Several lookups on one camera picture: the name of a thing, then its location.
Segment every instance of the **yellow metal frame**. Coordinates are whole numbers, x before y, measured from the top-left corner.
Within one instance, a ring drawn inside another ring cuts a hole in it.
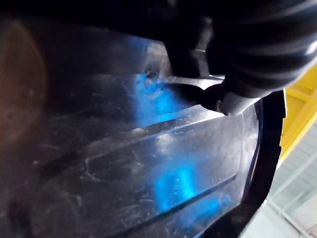
[[[286,101],[287,117],[283,123],[281,162],[317,120],[317,65],[295,85],[286,89]]]

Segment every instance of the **yellow beam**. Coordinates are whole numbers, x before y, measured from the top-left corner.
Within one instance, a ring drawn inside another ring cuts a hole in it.
[[[286,159],[317,120],[317,87],[306,101],[307,102],[282,137],[281,146],[283,147],[283,151],[281,162]]]
[[[307,102],[309,100],[309,94],[303,92],[299,87],[293,85],[292,87],[286,88],[286,93],[290,96],[298,98],[302,101]]]

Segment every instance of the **dark plastic surface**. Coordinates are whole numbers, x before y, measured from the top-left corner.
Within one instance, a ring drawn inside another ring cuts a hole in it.
[[[193,237],[252,187],[261,103],[188,104],[170,83],[220,81],[169,76],[161,43],[21,19],[1,38],[1,237]]]

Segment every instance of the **scratch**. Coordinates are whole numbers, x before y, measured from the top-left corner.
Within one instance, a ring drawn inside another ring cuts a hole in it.
[[[106,180],[101,180],[99,178],[96,178],[95,176],[93,176],[90,172],[88,171],[85,171],[85,175],[87,175],[87,177],[89,178],[90,181],[93,181],[93,182],[109,182],[109,181],[106,181]]]
[[[170,237],[170,235],[169,235],[169,230],[167,229],[167,227],[165,227],[165,231],[166,231],[166,233],[167,233],[167,237]]]
[[[48,207],[47,209],[45,209],[45,214],[48,215],[51,211],[53,211],[59,207],[62,207],[62,206],[64,206],[64,204],[58,204],[55,206]]]
[[[167,226],[170,226],[170,225],[172,225],[172,224],[174,224],[175,223],[175,216],[173,217],[173,219],[171,220],[171,221],[169,221],[166,225]]]
[[[76,195],[76,199],[77,199],[78,206],[81,207],[83,205],[83,200],[81,199],[81,196],[80,195]]]
[[[131,216],[129,216],[129,220],[135,220],[138,218],[142,218],[141,213],[133,213],[133,214],[131,214]]]
[[[66,114],[66,115],[61,115],[61,116],[56,116],[56,117],[53,117],[51,120],[59,120],[59,119],[65,119],[65,118],[68,118],[68,117],[71,117],[71,116],[75,116],[79,113],[82,113],[88,109],[92,108],[92,106],[89,106],[89,107],[86,107],[86,108],[83,108],[83,109],[80,109],[78,111],[75,111],[73,113],[70,113],[70,114]]]
[[[127,224],[122,219],[120,219],[120,222],[125,228],[128,228]]]
[[[134,157],[138,160],[139,156],[137,155],[137,153],[135,153],[134,149],[132,149],[132,153],[133,153]]]
[[[178,228],[176,228],[176,230],[173,232],[172,236],[176,236],[178,234]]]
[[[108,164],[109,165],[112,165],[112,164],[118,164],[118,163],[121,163],[121,162],[125,162],[126,161],[126,158],[123,158],[123,159],[117,159],[117,160],[112,160],[112,161],[109,161]]]
[[[150,202],[150,203],[153,203],[153,200],[152,199],[149,199],[149,198],[141,198],[139,200],[139,202]]]
[[[65,202],[69,205],[70,210],[72,211],[74,217],[76,218],[76,225],[78,225],[79,214],[78,214],[78,211],[77,211],[76,207],[74,206],[73,202],[69,198],[70,194],[68,191],[65,191],[65,190],[61,190],[61,191],[62,191],[62,197],[65,199]]]
[[[175,135],[182,134],[182,133],[184,132],[183,131],[177,132],[177,130],[174,132]]]
[[[124,90],[128,93],[131,94],[130,90],[127,88],[127,86],[124,85],[124,82],[121,82],[121,86],[124,88]]]
[[[117,109],[118,109],[121,113],[125,113],[125,110],[122,109],[121,107],[117,107]]]
[[[138,207],[138,205],[134,204],[134,205],[118,208],[117,211],[129,211],[129,210],[133,210],[137,207]]]
[[[61,150],[61,148],[59,146],[56,146],[56,145],[41,144],[40,147],[53,149],[53,150]]]
[[[141,192],[143,190],[144,190],[144,185],[142,185],[142,187],[140,187],[139,189],[136,189],[135,192],[138,193],[138,192]]]
[[[142,194],[141,197],[149,197],[149,194]]]

